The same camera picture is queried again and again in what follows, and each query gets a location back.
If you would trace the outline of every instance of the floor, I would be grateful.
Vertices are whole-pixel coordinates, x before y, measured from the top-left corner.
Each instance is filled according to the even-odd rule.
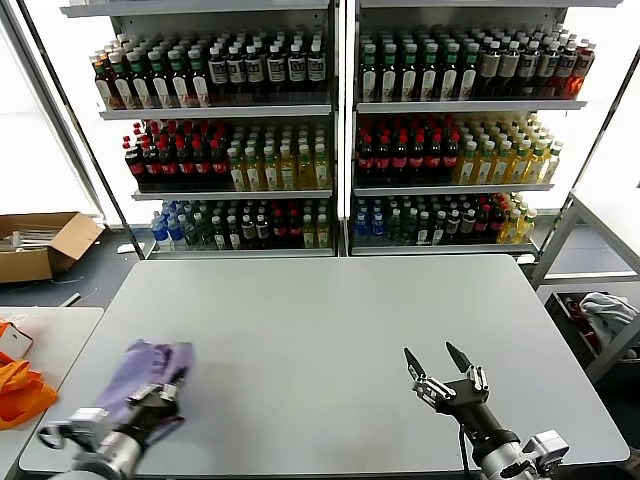
[[[534,239],[541,241],[544,233],[540,229],[534,234]],[[136,235],[148,234],[137,232]],[[57,275],[54,280],[0,286],[0,305],[57,306],[78,292],[82,299],[76,303],[77,306],[107,308],[133,265],[138,262],[135,254],[116,253],[117,247],[123,243],[128,241],[122,232],[106,232],[69,272]],[[585,271],[586,265],[601,271],[628,270],[624,262],[589,227],[579,226],[571,234],[551,271],[581,272]],[[545,286],[538,290],[538,296],[545,302],[553,291],[608,291],[626,296],[631,303],[640,305],[638,283]],[[627,442],[640,448],[640,395],[634,396],[630,393],[632,389],[625,387],[622,385],[619,389],[600,391],[599,394]],[[565,471],[559,478],[629,480],[632,477],[617,467],[604,466]]]

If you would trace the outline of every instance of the clothing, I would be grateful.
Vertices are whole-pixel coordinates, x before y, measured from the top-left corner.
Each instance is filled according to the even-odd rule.
[[[44,412],[58,399],[42,374],[18,360],[0,367],[0,430],[16,427]]]

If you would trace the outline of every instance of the black cable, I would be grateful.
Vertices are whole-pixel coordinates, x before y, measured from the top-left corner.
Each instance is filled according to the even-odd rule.
[[[462,456],[462,466],[464,467],[464,478],[471,480],[471,472],[469,471],[469,459],[467,458],[467,445],[464,443],[464,425],[460,424],[460,455]]]

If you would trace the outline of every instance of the metal shelf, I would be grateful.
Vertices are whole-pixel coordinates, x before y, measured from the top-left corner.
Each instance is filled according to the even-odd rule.
[[[192,250],[180,252],[155,251],[149,259],[155,260],[202,260],[211,258],[292,258],[333,257],[333,248],[277,249],[277,250]]]
[[[488,245],[436,245],[407,247],[353,247],[353,256],[389,256],[389,255],[457,255],[503,253],[508,255],[538,255],[538,248],[533,243],[523,244],[488,244]]]
[[[156,108],[149,110],[107,110],[104,120],[160,120],[169,118],[257,118],[329,115],[331,105],[257,105],[247,107]]]
[[[279,200],[285,198],[331,198],[332,190],[287,190],[273,192],[154,192],[136,190],[134,200]]]
[[[361,8],[397,7],[616,7],[622,0],[360,0]]]
[[[460,193],[503,193],[547,191],[553,188],[549,185],[527,185],[520,183],[506,183],[504,185],[433,185],[429,187],[364,187],[354,188],[356,197],[386,197],[389,195],[440,195]]]
[[[580,110],[587,104],[579,100],[479,100],[468,102],[375,102],[358,103],[358,113],[426,112],[516,112],[532,110]]]
[[[60,11],[69,18],[170,15],[176,13],[249,12],[326,9],[328,0],[145,0],[69,5]]]

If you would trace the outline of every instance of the bottle label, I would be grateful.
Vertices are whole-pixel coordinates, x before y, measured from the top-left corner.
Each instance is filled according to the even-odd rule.
[[[572,75],[579,78],[585,77],[591,68],[594,58],[595,57],[593,55],[578,55]]]
[[[460,185],[469,185],[469,179],[471,178],[471,172],[473,171],[473,162],[466,162],[462,166],[460,172]]]
[[[393,168],[404,168],[407,166],[407,157],[393,157],[391,165]]]
[[[218,250],[224,250],[225,247],[227,246],[224,241],[224,235],[214,235],[213,238],[216,241]]]
[[[293,171],[288,167],[282,168],[282,185],[285,190],[293,190],[295,188],[293,184]]]
[[[382,97],[383,102],[393,100],[393,88],[396,84],[396,72],[384,72],[382,75]]]
[[[433,84],[436,81],[436,72],[428,70],[422,75],[422,85],[420,86],[420,101],[428,102],[433,94]]]
[[[558,68],[556,68],[555,72],[556,77],[567,78],[569,75],[571,75],[577,59],[577,55],[560,55]]]
[[[247,169],[247,177],[249,177],[249,185],[251,186],[251,191],[257,192],[260,190],[260,177],[258,175],[258,170],[255,168]]]
[[[460,96],[458,100],[469,100],[471,96],[471,88],[473,87],[473,81],[476,79],[475,70],[467,70],[462,75],[462,83],[460,83]]]
[[[442,157],[442,164],[445,167],[453,168],[458,163],[458,157]]]
[[[410,102],[413,97],[413,86],[416,83],[416,72],[408,71],[402,75],[402,97],[403,102]]]
[[[364,72],[362,75],[362,101],[373,102],[373,92],[376,89],[376,72]]]
[[[247,74],[244,71],[244,61],[227,60],[227,70],[231,83],[239,84],[247,81]]]
[[[433,232],[433,240],[431,241],[431,245],[440,244],[443,234],[444,234],[444,230],[436,230],[435,232]]]
[[[262,60],[245,60],[244,67],[247,71],[247,78],[251,83],[264,82],[264,71],[262,70]]]
[[[304,248],[313,248],[313,233],[307,232],[303,235]]]
[[[187,92],[187,84],[185,83],[184,78],[175,77],[173,79],[173,86],[176,89],[180,106],[182,108],[189,108],[191,102],[189,102],[189,93]]]
[[[307,69],[304,58],[289,58],[289,79],[294,82],[304,82],[307,79]]]
[[[236,187],[236,192],[244,192],[244,178],[241,170],[231,170],[231,179]]]
[[[507,162],[498,162],[496,163],[496,169],[493,171],[493,175],[491,176],[491,184],[497,185],[502,183],[502,177],[504,176],[504,171],[507,169]]]
[[[131,89],[129,88],[127,81],[122,78],[117,79],[116,88],[118,89],[118,92],[120,92],[120,98],[122,98],[124,108],[127,110],[133,110],[136,108],[133,103],[133,95],[131,94]]]
[[[501,55],[490,55],[488,53],[482,54],[482,61],[480,62],[480,68],[478,74],[481,77],[493,78],[498,73],[498,66],[500,65]]]
[[[167,82],[164,81],[164,78],[154,78],[153,86],[156,87],[156,93],[158,94],[158,100],[160,100],[162,108],[171,108],[171,96],[169,95]]]
[[[418,230],[418,241],[417,245],[426,245],[427,244],[427,235],[429,234],[429,230]]]
[[[516,74],[520,55],[502,55],[500,65],[498,66],[498,76],[502,78],[511,78]]]
[[[207,81],[202,77],[193,77],[193,86],[196,89],[198,102],[201,107],[209,106],[209,90],[207,89]]]
[[[447,70],[442,78],[442,90],[440,91],[440,101],[446,102],[453,98],[453,87],[456,83],[456,71]]]
[[[318,232],[318,247],[329,248],[329,234],[327,232]]]
[[[424,157],[424,164],[428,168],[438,168],[440,166],[440,157],[426,156]]]
[[[100,92],[100,97],[102,97],[102,101],[104,102],[104,106],[108,110],[113,109],[113,97],[111,96],[111,90],[109,90],[109,84],[104,80],[96,80],[96,87],[98,87],[98,92]]]
[[[491,170],[491,162],[480,163],[480,168],[478,169],[478,180],[476,180],[476,183],[478,185],[487,183],[487,175],[489,175],[489,170]]]
[[[138,98],[140,99],[142,108],[153,108],[151,95],[149,95],[149,89],[147,88],[146,82],[141,78],[134,78],[133,86],[135,87],[136,92],[138,92]]]
[[[326,77],[326,69],[324,65],[324,57],[309,57],[309,80],[312,82],[324,82]]]
[[[273,83],[282,83],[286,80],[284,58],[268,59],[267,70],[269,73],[269,80]]]
[[[551,75],[553,75],[553,72],[558,66],[559,59],[560,57],[558,55],[542,55],[540,57],[540,61],[538,62],[538,67],[536,68],[536,76],[549,78]]]
[[[234,250],[240,250],[240,235],[231,233],[229,234],[229,240],[231,240],[231,246]]]
[[[264,169],[267,174],[267,185],[269,186],[269,190],[277,190],[278,189],[278,177],[276,175],[275,167],[267,167]]]
[[[220,62],[209,62],[209,74],[211,75],[213,83],[216,85],[224,85],[229,81],[227,62],[224,60]]]

